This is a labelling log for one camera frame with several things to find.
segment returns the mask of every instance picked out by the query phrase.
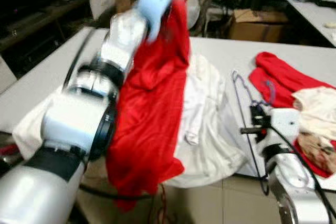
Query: black cable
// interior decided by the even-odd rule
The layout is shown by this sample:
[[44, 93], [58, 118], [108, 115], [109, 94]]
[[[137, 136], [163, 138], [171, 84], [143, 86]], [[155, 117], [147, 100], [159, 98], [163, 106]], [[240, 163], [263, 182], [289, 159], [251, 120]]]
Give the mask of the black cable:
[[12, 135], [11, 133], [4, 132], [4, 131], [0, 131], [0, 134], [1, 134], [1, 135], [8, 135], [8, 136], [11, 136], [11, 135]]
[[147, 224], [151, 224], [152, 223], [152, 213], [153, 213], [153, 209], [154, 209], [154, 201], [155, 201], [155, 196], [152, 197], [152, 201], [151, 201], [151, 207], [149, 209], [148, 212], [148, 217], [147, 217]]
[[82, 44], [80, 45], [80, 48], [78, 49], [74, 59], [72, 60], [71, 66], [68, 70], [67, 76], [65, 77], [64, 83], [63, 83], [63, 89], [66, 88], [68, 86], [68, 83], [70, 81], [72, 72], [74, 71], [74, 68], [78, 62], [78, 59], [84, 49], [84, 47], [86, 46], [86, 44], [88, 43], [89, 39], [92, 37], [92, 35], [95, 33], [96, 28], [92, 28], [89, 33], [87, 34], [87, 36], [85, 37], [84, 41], [82, 42]]
[[[239, 95], [238, 95], [238, 90], [237, 90], [237, 86], [236, 86], [236, 81], [237, 81], [238, 78], [242, 81], [243, 86], [246, 89], [246, 91], [247, 91], [247, 93], [249, 95], [249, 98], [251, 99], [251, 103], [253, 102], [253, 98], [252, 98], [250, 90], [245, 85], [245, 82], [244, 82], [243, 78], [241, 77], [241, 75], [239, 75], [236, 71], [233, 71], [233, 73], [232, 73], [232, 81], [233, 81], [233, 84], [234, 84], [234, 87], [235, 87], [235, 92], [236, 92], [236, 97], [237, 97], [237, 101], [238, 101], [238, 105], [239, 105], [240, 115], [242, 116], [241, 118], [243, 119], [244, 127], [246, 128], [246, 122], [245, 122], [243, 110], [241, 108], [242, 104], [240, 103], [240, 99], [239, 99]], [[256, 166], [257, 175], [258, 175], [258, 179], [259, 179], [259, 182], [260, 182], [261, 190], [264, 193], [264, 195], [268, 196], [269, 195], [269, 186], [267, 184], [266, 188], [264, 187], [264, 180], [261, 177], [260, 172], [259, 172], [259, 168], [258, 168], [258, 165], [257, 165], [256, 157], [254, 156], [254, 151], [253, 151], [253, 148], [252, 148], [250, 137], [249, 137], [249, 135], [246, 135], [246, 136], [247, 136], [248, 145], [249, 145], [249, 148], [250, 148], [250, 151], [251, 151], [251, 154], [252, 154], [253, 162], [254, 162], [254, 164]]]
[[142, 200], [142, 199], [151, 199], [153, 195], [140, 195], [140, 196], [128, 196], [128, 195], [118, 195], [118, 194], [108, 194], [103, 191], [95, 190], [84, 184], [79, 185], [79, 189], [85, 191], [86, 193], [93, 194], [102, 198], [108, 199], [119, 199], [119, 200]]
[[335, 209], [332, 207], [332, 205], [330, 204], [328, 198], [326, 197], [323, 189], [321, 188], [321, 185], [319, 183], [319, 181], [317, 180], [314, 172], [311, 170], [311, 168], [309, 167], [309, 165], [307, 164], [307, 162], [301, 157], [301, 154], [293, 147], [293, 145], [273, 126], [270, 127], [272, 130], [274, 130], [280, 137], [282, 140], [284, 140], [286, 142], [286, 144], [293, 150], [293, 152], [298, 156], [299, 160], [301, 161], [302, 165], [308, 170], [308, 172], [310, 173], [311, 177], [313, 178], [314, 182], [315, 182], [315, 189], [316, 191], [319, 193], [319, 195], [322, 198], [323, 204], [325, 205], [325, 207], [327, 208], [327, 212], [328, 212], [328, 217], [329, 217], [329, 221], [330, 223], [332, 223], [332, 218], [330, 216], [330, 212], [332, 213], [332, 215], [334, 216], [334, 218], [336, 219], [336, 212]]

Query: desk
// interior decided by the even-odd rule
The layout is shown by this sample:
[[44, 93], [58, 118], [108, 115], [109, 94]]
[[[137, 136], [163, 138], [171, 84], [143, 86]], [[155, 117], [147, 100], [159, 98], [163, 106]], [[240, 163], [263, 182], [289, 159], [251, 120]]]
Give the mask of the desk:
[[[82, 29], [0, 95], [0, 111], [3, 115], [0, 117], [0, 131], [11, 133], [27, 112], [62, 84], [72, 59], [88, 31], [88, 28]], [[80, 63], [89, 61], [99, 50], [106, 33], [107, 29], [98, 29], [95, 32], [83, 50]], [[239, 126], [242, 125], [242, 121], [230, 74], [235, 69], [247, 80], [255, 67], [254, 57], [261, 51], [272, 52], [299, 71], [336, 86], [334, 75], [336, 49], [333, 48], [206, 38], [191, 38], [191, 47], [192, 53], [202, 54], [208, 58], [226, 78], [228, 99]], [[252, 95], [261, 99], [259, 92], [250, 83], [248, 84]]]
[[324, 38], [326, 38], [334, 47], [336, 41], [331, 37], [336, 33], [336, 29], [325, 28], [323, 24], [336, 22], [336, 9], [329, 7], [320, 7], [312, 2], [303, 2], [301, 0], [286, 0], [298, 13], [301, 14]]

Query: cable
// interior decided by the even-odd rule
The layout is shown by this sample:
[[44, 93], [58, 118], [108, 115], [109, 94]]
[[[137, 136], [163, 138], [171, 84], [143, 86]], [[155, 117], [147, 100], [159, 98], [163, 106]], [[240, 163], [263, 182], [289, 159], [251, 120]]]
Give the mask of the cable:
[[1, 135], [7, 135], [7, 136], [11, 136], [11, 135], [12, 135], [11, 133], [4, 132], [4, 131], [0, 131], [0, 134], [1, 134]]
[[321, 185], [319, 183], [319, 181], [317, 180], [314, 172], [311, 170], [311, 168], [309, 167], [309, 165], [307, 164], [307, 162], [301, 157], [300, 153], [294, 148], [294, 146], [273, 126], [270, 127], [272, 130], [274, 130], [280, 137], [282, 140], [284, 140], [286, 142], [286, 144], [293, 150], [293, 152], [297, 155], [297, 157], [299, 158], [299, 160], [301, 161], [302, 165], [308, 170], [308, 172], [310, 173], [311, 177], [313, 178], [314, 182], [315, 182], [315, 188], [316, 191], [320, 194], [323, 204], [325, 205], [325, 207], [327, 208], [327, 212], [328, 212], [328, 217], [330, 220], [330, 223], [332, 223], [332, 218], [330, 216], [330, 212], [332, 213], [332, 215], [334, 216], [334, 218], [336, 219], [336, 212], [334, 210], [334, 208], [332, 207], [332, 205], [330, 204], [328, 198], [326, 197], [323, 189], [321, 188]]
[[70, 78], [71, 78], [71, 75], [72, 75], [72, 72], [74, 71], [75, 69], [75, 66], [78, 62], [78, 59], [84, 49], [84, 47], [86, 46], [86, 44], [88, 43], [89, 39], [92, 37], [92, 35], [95, 33], [96, 31], [96, 28], [92, 28], [89, 33], [87, 34], [87, 36], [85, 37], [84, 41], [82, 42], [82, 44], [80, 45], [80, 48], [78, 49], [74, 59], [72, 60], [72, 63], [70, 65], [70, 68], [68, 70], [68, 73], [67, 73], [67, 76], [65, 77], [65, 80], [64, 80], [64, 83], [63, 83], [63, 89], [66, 88], [69, 84], [69, 81], [70, 81]]
[[149, 209], [148, 217], [147, 217], [147, 224], [151, 224], [152, 212], [153, 212], [153, 208], [154, 208], [154, 200], [155, 200], [155, 196], [152, 197], [151, 207]]
[[82, 191], [85, 191], [86, 193], [93, 194], [93, 195], [96, 195], [102, 198], [108, 198], [108, 199], [142, 200], [142, 199], [150, 199], [154, 197], [153, 195], [128, 196], [128, 195], [108, 194], [103, 191], [95, 190], [84, 184], [80, 184], [79, 189], [81, 189]]
[[161, 185], [161, 188], [162, 188], [162, 193], [161, 193], [161, 202], [162, 202], [162, 207], [158, 210], [158, 213], [157, 213], [157, 224], [160, 224], [160, 214], [161, 212], [162, 213], [162, 222], [161, 224], [164, 224], [165, 220], [166, 220], [166, 211], [167, 211], [167, 201], [166, 201], [166, 192], [165, 192], [165, 189], [164, 189], [164, 186], [162, 184]]
[[269, 91], [270, 91], [270, 98], [269, 98], [269, 101], [264, 101], [264, 100], [261, 100], [261, 101], [257, 101], [255, 99], [253, 99], [252, 97], [252, 93], [249, 89], [249, 87], [245, 84], [245, 81], [244, 79], [242, 78], [242, 76], [240, 74], [238, 74], [238, 72], [235, 70], [232, 72], [232, 80], [233, 82], [235, 83], [237, 81], [237, 79], [241, 80], [242, 82], [242, 85], [244, 87], [244, 89], [246, 90], [247, 94], [248, 94], [248, 97], [250, 98], [250, 101], [251, 101], [251, 105], [265, 105], [265, 106], [271, 106], [272, 103], [275, 101], [275, 98], [276, 98], [276, 92], [275, 92], [275, 87], [274, 87], [274, 84], [272, 81], [265, 81], [265, 85], [269, 88]]
[[[232, 81], [233, 81], [233, 84], [234, 84], [234, 87], [235, 87], [235, 92], [236, 92], [236, 97], [237, 97], [237, 101], [238, 101], [238, 105], [239, 105], [240, 115], [242, 116], [241, 118], [243, 119], [244, 127], [246, 128], [246, 122], [245, 122], [243, 110], [241, 108], [242, 104], [240, 103], [238, 90], [237, 90], [237, 86], [236, 86], [237, 79], [240, 79], [242, 81], [242, 84], [243, 84], [244, 88], [246, 89], [246, 91], [247, 91], [247, 93], [248, 93], [248, 95], [251, 99], [251, 103], [253, 103], [253, 101], [255, 101], [255, 100], [252, 98], [252, 94], [251, 94], [249, 88], [245, 85], [245, 82], [244, 82], [243, 78], [241, 77], [241, 75], [239, 75], [237, 73], [237, 71], [233, 71]], [[269, 195], [269, 186], [267, 184], [266, 188], [264, 187], [264, 181], [263, 181], [263, 178], [261, 177], [260, 172], [259, 172], [259, 168], [258, 168], [258, 165], [257, 165], [256, 157], [254, 155], [254, 151], [253, 151], [253, 148], [252, 148], [252, 144], [251, 144], [251, 140], [250, 140], [249, 135], [247, 135], [247, 140], [248, 140], [248, 145], [249, 145], [249, 148], [250, 148], [250, 151], [251, 151], [251, 154], [252, 154], [254, 165], [256, 166], [256, 171], [257, 171], [257, 174], [258, 174], [258, 179], [259, 179], [259, 182], [260, 182], [261, 190], [262, 190], [262, 192], [264, 193], [265, 196], [268, 196]]]

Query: clothing pile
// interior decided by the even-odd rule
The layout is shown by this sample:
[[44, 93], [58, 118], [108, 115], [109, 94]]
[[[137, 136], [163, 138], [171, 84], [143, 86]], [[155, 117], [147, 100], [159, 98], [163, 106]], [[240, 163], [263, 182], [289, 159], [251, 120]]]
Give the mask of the clothing pile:
[[[61, 87], [14, 129], [25, 159], [42, 145], [43, 115], [60, 92]], [[106, 156], [109, 181], [118, 194], [136, 196], [155, 194], [163, 182], [188, 188], [228, 177], [246, 161], [228, 144], [238, 141], [234, 120], [224, 78], [205, 57], [190, 54], [185, 0], [173, 0], [156, 41], [139, 47], [121, 89]], [[134, 205], [118, 201], [125, 210]]]
[[[269, 52], [256, 57], [251, 83], [276, 108], [300, 111], [300, 135], [293, 143], [312, 170], [327, 178], [336, 172], [336, 89], [306, 76]], [[274, 90], [266, 85], [273, 83]]]

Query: red cloth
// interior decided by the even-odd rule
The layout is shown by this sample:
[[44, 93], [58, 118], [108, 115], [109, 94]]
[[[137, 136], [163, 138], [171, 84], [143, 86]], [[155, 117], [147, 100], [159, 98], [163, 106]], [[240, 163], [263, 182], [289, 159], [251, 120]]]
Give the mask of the red cloth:
[[[334, 148], [336, 149], [336, 141], [330, 141], [330, 143], [334, 146]], [[323, 178], [328, 178], [332, 175], [332, 173], [329, 173], [323, 169], [321, 169], [320, 167], [316, 166], [310, 159], [308, 159], [305, 154], [303, 153], [301, 146], [299, 145], [298, 141], [295, 140], [294, 141], [294, 147], [295, 149], [301, 154], [301, 157], [303, 158], [304, 161], [306, 161], [306, 163], [309, 165], [309, 167], [312, 169], [312, 171], [323, 177]]]
[[[155, 194], [158, 183], [184, 171], [174, 158], [183, 108], [189, 34], [185, 0], [173, 0], [157, 40], [144, 42], [118, 101], [117, 128], [107, 153], [109, 181], [118, 194]], [[119, 201], [131, 209], [135, 202]]]
[[269, 101], [270, 98], [270, 88], [266, 85], [266, 81], [274, 84], [276, 95], [272, 106], [276, 108], [291, 108], [294, 101], [291, 94], [298, 90], [320, 86], [335, 88], [306, 76], [269, 52], [259, 53], [256, 57], [256, 65], [257, 68], [250, 74], [249, 80], [259, 90], [265, 101]]

